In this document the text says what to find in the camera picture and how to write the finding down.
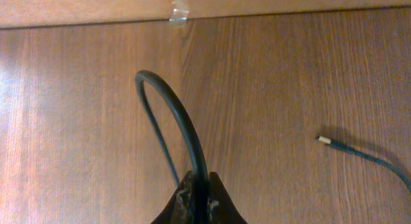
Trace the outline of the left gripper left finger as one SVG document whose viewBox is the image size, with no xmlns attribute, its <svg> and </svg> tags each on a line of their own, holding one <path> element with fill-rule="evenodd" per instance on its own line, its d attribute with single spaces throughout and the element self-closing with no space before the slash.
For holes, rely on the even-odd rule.
<svg viewBox="0 0 411 224">
<path fill-rule="evenodd" d="M 152 224 L 188 224 L 193 221 L 194 179 L 194 172 L 188 171 Z"/>
</svg>

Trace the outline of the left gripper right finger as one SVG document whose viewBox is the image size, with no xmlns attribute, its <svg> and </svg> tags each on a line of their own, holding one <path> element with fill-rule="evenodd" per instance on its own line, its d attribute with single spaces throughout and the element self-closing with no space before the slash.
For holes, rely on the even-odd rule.
<svg viewBox="0 0 411 224">
<path fill-rule="evenodd" d="M 236 209 L 216 172 L 209 173 L 208 220 L 210 224 L 247 224 Z"/>
</svg>

